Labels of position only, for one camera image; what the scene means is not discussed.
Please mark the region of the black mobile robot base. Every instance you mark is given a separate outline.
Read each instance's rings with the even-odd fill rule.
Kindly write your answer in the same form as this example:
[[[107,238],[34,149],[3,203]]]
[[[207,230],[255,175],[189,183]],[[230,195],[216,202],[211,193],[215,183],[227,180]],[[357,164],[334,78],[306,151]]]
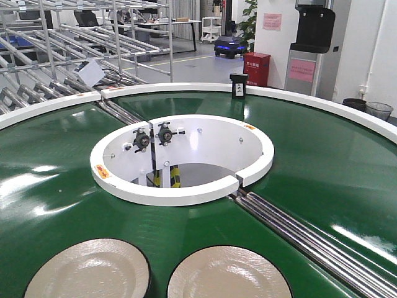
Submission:
[[[232,1],[214,1],[221,7],[221,35],[215,40],[215,56],[225,54],[233,59],[235,55],[247,52],[248,45],[241,36],[237,36],[236,22],[232,20]]]

